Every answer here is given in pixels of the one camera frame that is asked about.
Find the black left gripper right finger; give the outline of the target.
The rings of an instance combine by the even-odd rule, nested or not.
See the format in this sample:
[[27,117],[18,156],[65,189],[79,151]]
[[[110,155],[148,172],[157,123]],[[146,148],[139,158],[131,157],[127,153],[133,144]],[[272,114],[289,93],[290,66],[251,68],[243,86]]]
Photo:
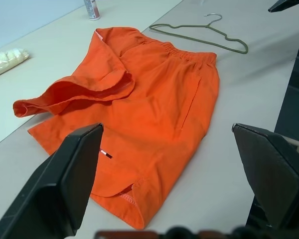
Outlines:
[[299,153],[279,134],[232,126],[248,183],[274,229],[299,229]]

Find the olive green clothes hanger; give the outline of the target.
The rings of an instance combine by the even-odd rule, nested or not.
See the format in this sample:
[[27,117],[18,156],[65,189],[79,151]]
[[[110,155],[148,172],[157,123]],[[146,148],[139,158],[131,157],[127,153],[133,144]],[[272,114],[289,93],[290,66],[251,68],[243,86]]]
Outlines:
[[[218,29],[211,26],[213,23],[222,20],[223,16],[221,14],[219,14],[219,13],[209,13],[209,14],[204,15],[204,17],[208,17],[208,16],[218,16],[218,18],[215,19],[215,20],[210,21],[208,24],[205,24],[205,25],[183,24],[183,25],[173,26],[173,25],[167,24],[167,23],[156,23],[156,24],[150,25],[149,29],[152,30],[152,31],[161,33],[161,34],[165,34],[165,35],[169,35],[169,36],[173,36],[173,37],[177,37],[177,38],[182,38],[182,39],[186,39],[186,40],[190,40],[190,41],[194,41],[194,42],[199,42],[199,43],[215,46],[215,47],[225,49],[227,51],[235,52],[235,53],[238,53],[238,54],[247,54],[249,52],[249,47],[244,41],[242,41],[241,39],[237,39],[237,38],[229,38],[228,34],[226,34],[225,32],[222,32],[222,31],[220,31],[220,30],[218,30]],[[216,33],[222,35],[226,41],[238,42],[239,44],[241,44],[244,47],[244,50],[233,49],[233,48],[230,48],[230,47],[227,47],[227,46],[224,46],[224,45],[220,45],[218,43],[214,43],[214,42],[211,42],[211,41],[206,41],[206,40],[202,40],[202,39],[198,39],[198,38],[194,38],[194,37],[190,37],[190,36],[186,36],[186,35],[167,32],[167,31],[164,31],[164,30],[160,30],[159,29],[160,27],[169,27],[171,29],[179,29],[179,28],[205,28],[205,29],[209,29],[213,32],[216,32]]]

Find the pale yellow cloth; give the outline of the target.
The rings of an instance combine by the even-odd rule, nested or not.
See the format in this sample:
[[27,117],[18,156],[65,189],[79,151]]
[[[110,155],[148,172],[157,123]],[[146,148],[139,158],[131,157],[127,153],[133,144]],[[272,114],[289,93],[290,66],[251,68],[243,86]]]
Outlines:
[[21,48],[0,52],[0,75],[29,58],[29,53]]

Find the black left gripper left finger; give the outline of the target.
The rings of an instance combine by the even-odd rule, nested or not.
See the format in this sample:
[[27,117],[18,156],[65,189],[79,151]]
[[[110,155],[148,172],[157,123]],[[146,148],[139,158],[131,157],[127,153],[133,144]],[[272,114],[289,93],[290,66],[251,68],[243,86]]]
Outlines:
[[0,239],[65,239],[80,229],[94,184],[103,125],[67,135],[0,220]]

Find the orange shorts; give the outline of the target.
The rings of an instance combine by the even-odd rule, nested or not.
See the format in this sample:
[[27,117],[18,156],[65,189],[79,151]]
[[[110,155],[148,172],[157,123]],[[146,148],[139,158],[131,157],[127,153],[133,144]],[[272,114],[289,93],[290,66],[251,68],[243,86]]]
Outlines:
[[98,28],[72,75],[13,111],[52,114],[29,129],[49,154],[74,130],[102,123],[91,198],[142,230],[206,135],[218,92],[215,53],[179,50],[131,27]]

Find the white spray bottle red label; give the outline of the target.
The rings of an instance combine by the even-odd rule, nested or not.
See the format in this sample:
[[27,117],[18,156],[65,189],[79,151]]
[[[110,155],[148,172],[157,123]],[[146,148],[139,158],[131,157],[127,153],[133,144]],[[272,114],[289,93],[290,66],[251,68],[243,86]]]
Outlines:
[[98,20],[100,14],[98,11],[96,0],[84,0],[84,4],[90,20]]

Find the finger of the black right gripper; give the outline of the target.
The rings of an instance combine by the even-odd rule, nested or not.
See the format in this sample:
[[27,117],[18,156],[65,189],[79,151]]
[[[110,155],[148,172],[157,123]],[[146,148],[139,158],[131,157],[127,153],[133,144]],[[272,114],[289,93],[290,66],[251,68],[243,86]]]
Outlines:
[[280,12],[299,4],[299,0],[278,0],[269,9],[268,12]]

